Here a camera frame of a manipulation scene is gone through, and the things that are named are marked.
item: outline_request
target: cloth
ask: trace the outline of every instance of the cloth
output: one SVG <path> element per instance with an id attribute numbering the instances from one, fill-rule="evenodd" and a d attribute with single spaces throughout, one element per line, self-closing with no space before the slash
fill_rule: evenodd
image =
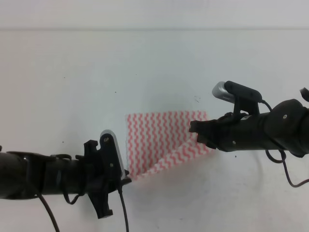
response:
<path id="1" fill-rule="evenodd" d="M 168 170 L 209 154 L 210 148 L 189 133 L 190 121 L 206 121 L 203 111 L 129 114 L 127 164 L 133 180 Z"/>

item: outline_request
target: red and white cloth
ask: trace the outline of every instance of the red and white cloth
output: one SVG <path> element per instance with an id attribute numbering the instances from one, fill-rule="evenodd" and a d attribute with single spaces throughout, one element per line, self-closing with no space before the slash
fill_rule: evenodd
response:
<path id="1" fill-rule="evenodd" d="M 127 115 L 126 154 L 131 178 L 150 176 L 207 155 L 210 149 L 197 143 L 197 134 L 189 132 L 193 120 L 206 121 L 206 112 Z"/>

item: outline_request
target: folded cloth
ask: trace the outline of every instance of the folded cloth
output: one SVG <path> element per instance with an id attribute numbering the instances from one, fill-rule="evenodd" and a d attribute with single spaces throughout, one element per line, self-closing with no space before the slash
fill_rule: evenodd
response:
<path id="1" fill-rule="evenodd" d="M 128 170 L 133 180 L 209 154 L 189 133 L 190 121 L 206 121 L 203 111 L 169 111 L 126 116 Z"/>

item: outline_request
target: white wall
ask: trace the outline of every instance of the white wall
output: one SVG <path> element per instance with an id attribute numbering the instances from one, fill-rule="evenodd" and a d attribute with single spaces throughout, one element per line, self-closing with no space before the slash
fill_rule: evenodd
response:
<path id="1" fill-rule="evenodd" d="M 0 0 L 0 28 L 309 27 L 307 0 Z"/>

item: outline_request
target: white background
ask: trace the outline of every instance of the white background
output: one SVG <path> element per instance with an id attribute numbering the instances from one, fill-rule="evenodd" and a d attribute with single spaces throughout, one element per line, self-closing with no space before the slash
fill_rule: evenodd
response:
<path id="1" fill-rule="evenodd" d="M 0 0 L 0 28 L 309 27 L 307 0 Z"/>
<path id="2" fill-rule="evenodd" d="M 309 87 L 307 12 L 300 0 L 2 0 L 0 144 L 82 155 L 84 142 L 111 129 L 125 162 L 125 114 L 200 109 L 215 119 L 233 109 L 211 94 L 222 80 L 272 106 L 308 106 L 299 93 Z M 307 157 L 287 163 L 294 182 L 309 177 Z M 125 186 L 124 198 L 132 232 L 302 232 L 308 192 L 290 187 L 264 152 L 215 152 Z M 125 231 L 116 192 L 114 216 L 101 220 L 87 196 L 73 206 L 46 199 L 61 231 Z M 1 200 L 0 218 L 1 231 L 53 231 L 39 200 Z"/>

